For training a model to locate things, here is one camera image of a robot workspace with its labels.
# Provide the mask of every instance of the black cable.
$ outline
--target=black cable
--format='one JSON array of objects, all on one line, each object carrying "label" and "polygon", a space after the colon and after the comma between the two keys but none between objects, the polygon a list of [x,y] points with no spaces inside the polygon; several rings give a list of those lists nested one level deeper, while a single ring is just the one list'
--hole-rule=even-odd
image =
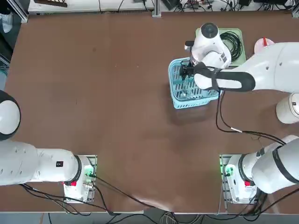
[{"label": "black cable", "polygon": [[117,220],[117,221],[112,222],[112,223],[109,223],[109,224],[119,223],[119,222],[121,222],[122,220],[127,219],[127,218],[130,218],[130,217],[132,217],[132,216],[144,216],[144,217],[146,217],[147,219],[149,219],[152,223],[158,224],[157,222],[155,222],[153,219],[151,219],[150,217],[148,217],[148,216],[145,215],[145,214],[133,214],[133,215],[129,215],[129,216],[126,216],[126,217],[124,217],[124,218],[122,218],[122,219],[120,219],[120,220]]},{"label": "black cable", "polygon": [[118,10],[117,10],[117,12],[119,12],[119,11],[120,11],[120,8],[121,8],[121,5],[122,5],[123,1],[124,1],[124,0],[121,0],[121,4],[120,4],[120,6],[118,7]]},{"label": "black cable", "polygon": [[202,222],[204,221],[205,215],[202,216],[200,224],[202,224]]},{"label": "black cable", "polygon": [[110,224],[112,222],[112,220],[115,218],[116,218],[116,216],[112,217],[106,224]]},{"label": "black cable", "polygon": [[185,9],[186,9],[186,6],[187,6],[187,2],[184,4],[183,8],[182,8],[181,11],[179,11],[179,12],[184,12]]},{"label": "black cable", "polygon": [[[51,198],[51,197],[49,197],[49,196],[47,196],[47,197],[43,197],[43,196],[40,196],[40,195],[36,195],[36,194],[30,192],[29,189],[27,189],[27,188],[24,188],[24,189],[25,189],[25,191],[27,191],[29,194],[31,194],[31,195],[33,195],[33,196],[35,196],[35,197],[43,198],[43,199],[47,199],[47,200],[51,200],[51,201],[56,202],[61,208],[65,209],[67,212],[69,212],[69,213],[72,214],[72,215],[81,215],[81,216],[89,216],[89,215],[90,215],[90,214],[82,214],[82,213],[80,213],[80,212],[79,212],[77,209],[75,209],[72,205],[70,205],[70,204],[68,204],[68,203],[65,203],[64,201],[61,201],[61,200],[58,200],[58,199],[54,199],[54,198]],[[70,206],[76,213],[71,212],[69,209],[67,209],[67,208],[64,207],[63,205],[59,204],[58,202],[67,204],[67,205]]]},{"label": "black cable", "polygon": [[207,2],[208,2],[208,4],[209,4],[208,8],[210,8],[210,9],[211,9],[211,11],[213,11],[213,8],[212,8],[212,5],[211,5],[210,1],[209,1],[209,0],[206,0],[206,1],[207,1]]},{"label": "black cable", "polygon": [[146,8],[146,5],[145,5],[145,0],[142,0],[142,2],[143,2],[145,10],[148,11],[148,8]]},{"label": "black cable", "polygon": [[94,185],[93,187],[99,192],[100,197],[101,197],[102,202],[103,202],[103,205],[104,205],[105,209],[107,210],[108,214],[111,215],[111,216],[117,216],[117,214],[111,212],[111,211],[108,209],[108,207],[106,206],[105,199],[104,199],[104,196],[103,196],[101,190],[100,190],[97,186],[95,186],[95,185]]},{"label": "black cable", "polygon": [[238,60],[238,58],[241,56],[241,54],[243,52],[243,45],[242,45],[242,41],[239,38],[239,36],[237,34],[235,34],[234,32],[228,31],[223,34],[220,34],[220,38],[223,41],[227,41],[227,42],[231,43],[232,49],[229,49],[228,46],[227,47],[232,56],[232,62],[235,62],[236,60]]},{"label": "black cable", "polygon": [[177,7],[174,9],[174,12],[177,10],[178,6],[181,5],[182,0],[177,4]]},{"label": "black cable", "polygon": [[235,11],[235,0],[234,0],[234,11]]},{"label": "black cable", "polygon": [[206,9],[203,8],[201,5],[198,5],[199,8],[202,8],[205,12],[206,12]]},{"label": "black cable", "polygon": [[194,7],[193,7],[192,0],[190,1],[190,4],[191,4],[191,6],[192,6],[193,12],[195,12],[195,9],[194,9]]},{"label": "black cable", "polygon": [[105,211],[107,211],[105,208],[101,207],[101,206],[98,206],[98,205],[95,205],[95,204],[90,204],[88,202],[83,202],[81,200],[78,200],[78,199],[75,199],[75,198],[71,198],[71,197],[65,197],[65,196],[57,196],[57,195],[52,195],[52,194],[48,194],[46,192],[43,192],[43,191],[40,191],[40,190],[36,190],[34,188],[30,189],[30,188],[27,188],[28,190],[30,191],[33,191],[33,192],[36,192],[36,193],[39,193],[39,194],[43,194],[43,195],[47,195],[47,196],[50,196],[50,197],[57,197],[57,198],[62,198],[62,199],[69,199],[69,200],[73,200],[73,201],[76,201],[76,202],[81,202],[83,204],[87,204],[87,205],[90,205],[90,206],[93,206],[93,207],[96,207],[96,208],[100,208],[100,209],[103,209]]},{"label": "black cable", "polygon": [[271,205],[269,205],[267,208],[265,208],[264,210],[262,210],[259,214],[264,213],[266,210],[270,209],[271,207],[273,207],[275,204],[277,204],[278,202],[286,199],[288,196],[291,196],[295,193],[297,193],[299,191],[299,188],[297,188],[296,190],[293,190],[292,192],[290,192],[289,194],[286,194],[285,196],[281,197],[280,199],[276,200],[275,202],[273,202]]},{"label": "black cable", "polygon": [[52,224],[51,217],[50,217],[50,213],[48,213],[48,217],[49,217],[49,222],[50,222],[50,224]]},{"label": "black cable", "polygon": [[250,203],[255,199],[255,196],[252,197],[252,199],[249,201],[249,203],[243,208],[242,211],[240,211],[237,215],[233,215],[234,217],[231,217],[231,218],[214,218],[214,217],[210,217],[209,215],[206,215],[207,217],[211,218],[211,219],[215,219],[215,220],[231,220],[231,219],[234,219],[234,218],[237,218],[239,216],[243,216],[244,214],[242,214],[246,209],[247,207],[250,205]]},{"label": "black cable", "polygon": [[189,222],[181,222],[181,221],[177,220],[177,218],[175,217],[174,212],[172,212],[171,215],[172,215],[173,219],[177,222],[177,224],[190,224],[190,223],[193,223],[196,220],[196,218],[198,217],[198,215],[196,215],[195,218],[193,220],[189,221]]},{"label": "black cable", "polygon": [[102,12],[100,0],[99,0],[99,8],[100,8],[100,12]]},{"label": "black cable", "polygon": [[265,5],[265,4],[263,3],[263,4],[258,8],[257,11],[260,11],[260,9],[261,9],[264,5]]},{"label": "black cable", "polygon": [[261,216],[261,214],[257,215],[257,217],[254,218],[254,219],[247,219],[246,217],[243,217],[243,218],[244,218],[246,221],[254,222],[254,221],[256,221],[260,216]]},{"label": "black cable", "polygon": [[142,205],[145,205],[145,206],[150,207],[150,208],[154,208],[154,206],[139,201],[137,198],[134,198],[133,196],[128,195],[127,193],[123,192],[122,190],[118,189],[117,187],[113,186],[112,184],[108,183],[107,181],[101,179],[100,177],[98,177],[96,175],[89,175],[89,176],[97,178],[98,180],[102,181],[103,183],[107,184],[108,186],[112,187],[113,189],[117,190],[118,192],[124,194],[125,196],[131,198],[132,200],[134,200],[134,201],[136,201],[136,202],[138,202],[138,203],[140,203]]},{"label": "black cable", "polygon": [[229,4],[228,0],[227,0],[227,1],[220,0],[220,1],[222,1],[222,2],[226,3],[226,6],[225,6],[225,8],[223,9],[223,11],[226,11],[227,7],[228,7],[228,6],[230,6],[230,4]]},{"label": "black cable", "polygon": [[285,145],[286,143],[284,141],[282,141],[280,138],[274,136],[274,135],[271,135],[271,134],[267,134],[267,133],[263,133],[263,132],[254,132],[254,131],[241,131],[241,132],[238,132],[238,131],[227,131],[227,130],[223,130],[219,127],[218,125],[218,114],[220,112],[220,117],[221,117],[221,120],[222,122],[228,127],[228,128],[232,128],[231,126],[229,126],[223,119],[223,116],[222,116],[222,101],[223,101],[223,98],[224,98],[224,95],[225,95],[225,91],[223,91],[223,95],[222,97],[220,97],[220,91],[218,92],[218,102],[217,102],[217,109],[216,109],[216,126],[218,128],[218,130],[222,131],[222,132],[226,132],[226,133],[247,133],[247,134],[251,134],[251,135],[256,135],[256,136],[260,136],[260,137],[263,137],[263,138],[266,138],[266,139],[270,139],[274,142],[277,142],[281,145]]}]

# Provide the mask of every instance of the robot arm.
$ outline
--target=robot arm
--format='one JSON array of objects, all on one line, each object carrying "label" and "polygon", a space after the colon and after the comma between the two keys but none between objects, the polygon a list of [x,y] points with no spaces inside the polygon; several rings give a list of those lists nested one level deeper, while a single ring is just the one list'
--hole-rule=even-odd
[{"label": "robot arm", "polygon": [[[241,66],[226,69],[230,65],[231,55],[220,39],[218,28],[207,23],[200,30],[190,59],[194,66],[194,81],[200,89],[299,92],[299,75],[294,73],[299,69],[299,42],[275,43],[254,54]],[[209,66],[222,70],[215,76]]]}]

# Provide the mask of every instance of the black band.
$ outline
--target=black band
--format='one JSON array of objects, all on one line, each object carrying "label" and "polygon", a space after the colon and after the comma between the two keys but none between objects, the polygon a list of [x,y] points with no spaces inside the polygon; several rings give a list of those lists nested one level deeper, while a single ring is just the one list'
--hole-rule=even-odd
[{"label": "black band", "polygon": [[217,73],[219,71],[220,71],[219,69],[214,69],[213,74],[211,75],[212,89],[213,90],[218,90],[219,89],[219,86],[218,86],[218,83],[217,83],[217,80],[216,80],[216,78],[217,78],[216,76],[217,76]]},{"label": "black band", "polygon": [[250,182],[250,185],[251,186],[254,186],[254,182],[252,180],[250,180],[244,173],[244,170],[243,170],[243,159],[244,157],[246,156],[247,154],[242,154],[240,159],[239,159],[239,162],[238,162],[238,168],[239,168],[239,173],[240,173],[240,177],[242,178],[243,181],[248,181]]},{"label": "black band", "polygon": [[290,182],[298,184],[299,181],[297,179],[295,179],[290,173],[289,171],[286,170],[285,166],[283,165],[282,161],[280,160],[279,154],[278,154],[278,149],[281,146],[278,146],[276,149],[274,149],[274,151],[272,152],[273,155],[273,159],[274,162],[277,166],[277,168],[279,169],[279,171],[281,172],[281,174]]},{"label": "black band", "polygon": [[[207,78],[210,78],[212,80],[212,87],[207,88],[205,90],[224,90],[224,91],[236,91],[236,92],[247,92],[251,91],[255,88],[256,82],[252,75],[250,75],[247,72],[241,72],[241,71],[221,71],[220,69],[214,69],[209,70],[209,67],[206,67],[206,65],[203,62],[199,62],[197,65],[194,66],[194,74],[201,74]],[[239,83],[241,83],[240,88],[223,88],[218,87],[218,84],[216,82],[216,76],[217,79],[225,79],[225,80],[234,80]]]},{"label": "black band", "polygon": [[79,156],[77,156],[77,155],[74,155],[74,156],[75,156],[75,158],[77,159],[77,162],[78,162],[78,170],[77,170],[77,173],[76,173],[76,175],[74,176],[73,179],[71,179],[70,181],[65,181],[65,182],[64,182],[64,184],[65,184],[66,186],[70,186],[72,182],[79,180],[79,177],[80,177],[80,175],[81,175],[81,171],[82,171],[82,163],[81,163],[81,160],[79,159]]}]

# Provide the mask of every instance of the cable bundle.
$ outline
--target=cable bundle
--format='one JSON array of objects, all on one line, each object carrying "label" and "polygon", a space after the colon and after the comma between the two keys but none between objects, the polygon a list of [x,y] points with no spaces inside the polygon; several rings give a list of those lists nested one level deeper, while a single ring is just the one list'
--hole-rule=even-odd
[{"label": "cable bundle", "polygon": [[239,36],[237,34],[235,34],[234,32],[227,31],[223,34],[220,34],[220,38],[223,41],[227,41],[227,42],[231,43],[232,49],[229,49],[228,46],[227,47],[232,56],[232,62],[235,62],[236,60],[238,60],[238,58],[241,56],[241,54],[243,52],[243,46],[242,46],[242,42],[241,42]]}]

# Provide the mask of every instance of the pink object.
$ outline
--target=pink object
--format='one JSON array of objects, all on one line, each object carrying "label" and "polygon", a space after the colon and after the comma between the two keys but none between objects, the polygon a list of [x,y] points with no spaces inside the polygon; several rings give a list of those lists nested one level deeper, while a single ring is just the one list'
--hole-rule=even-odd
[{"label": "pink object", "polygon": [[261,49],[263,49],[264,47],[267,47],[269,45],[274,44],[274,42],[268,38],[261,38],[259,39],[256,44],[254,45],[254,53],[256,54],[257,52],[259,52]]}]

